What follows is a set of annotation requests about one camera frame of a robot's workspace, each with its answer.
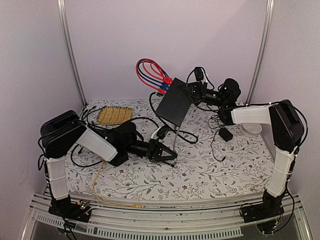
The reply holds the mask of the black network switch box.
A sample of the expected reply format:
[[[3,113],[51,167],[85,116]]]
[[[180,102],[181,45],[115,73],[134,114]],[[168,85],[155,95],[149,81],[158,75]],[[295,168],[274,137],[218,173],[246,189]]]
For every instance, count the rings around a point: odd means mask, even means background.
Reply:
[[[160,101],[155,114],[169,123],[180,127],[191,107],[192,101],[187,93],[179,90],[186,83],[174,78],[171,86]]]

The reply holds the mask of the black ethernet cable teal boot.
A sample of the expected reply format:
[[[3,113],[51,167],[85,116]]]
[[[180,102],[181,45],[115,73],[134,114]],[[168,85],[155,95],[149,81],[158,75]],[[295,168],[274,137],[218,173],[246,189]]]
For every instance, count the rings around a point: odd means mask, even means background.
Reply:
[[[169,131],[175,133],[175,135],[176,135],[177,137],[181,138],[183,141],[185,141],[185,142],[187,142],[187,143],[189,143],[189,144],[196,144],[196,143],[199,141],[199,138],[198,138],[195,134],[193,134],[193,133],[191,133],[191,132],[188,132],[188,131],[173,129],[173,128],[172,128],[171,126],[169,126],[160,116],[158,116],[158,115],[156,114],[156,110],[155,110],[155,108],[154,108],[154,106],[153,106],[153,103],[152,103],[152,97],[153,97],[153,95],[155,95],[155,94],[156,94],[156,92],[152,92],[152,93],[149,95],[149,97],[148,97],[148,102],[149,102],[150,108],[151,108],[152,112],[155,114],[155,116],[156,116],[165,126],[168,127]],[[194,138],[194,141],[191,141],[191,140],[185,138],[185,137],[184,137],[183,135],[181,135],[180,133],[183,133],[183,134],[185,134],[185,135],[187,135],[187,136],[193,137],[193,138]]]

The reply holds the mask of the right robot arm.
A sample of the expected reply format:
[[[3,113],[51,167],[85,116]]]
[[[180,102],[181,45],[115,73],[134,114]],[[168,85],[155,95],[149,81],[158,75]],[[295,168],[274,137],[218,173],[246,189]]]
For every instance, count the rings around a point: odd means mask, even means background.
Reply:
[[[196,106],[205,103],[217,107],[218,117],[227,126],[260,124],[271,127],[275,159],[262,203],[245,206],[240,212],[247,221],[283,214],[282,199],[288,193],[288,181],[293,173],[295,159],[308,133],[307,120],[300,110],[288,99],[237,105],[241,90],[232,78],[226,79],[218,90],[208,89],[206,83],[199,81],[185,83],[178,89]]]

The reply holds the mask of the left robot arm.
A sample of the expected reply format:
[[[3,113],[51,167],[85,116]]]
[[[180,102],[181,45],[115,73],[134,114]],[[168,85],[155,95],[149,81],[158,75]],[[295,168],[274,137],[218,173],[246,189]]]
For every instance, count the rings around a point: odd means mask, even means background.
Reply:
[[[130,119],[111,129],[94,127],[84,122],[75,111],[69,110],[47,121],[40,128],[40,146],[44,158],[45,175],[55,200],[55,209],[63,216],[74,213],[69,197],[65,170],[66,156],[77,147],[83,147],[113,167],[124,164],[129,154],[162,163],[177,158],[177,153],[161,140],[168,128],[159,127],[149,141],[145,141]]]

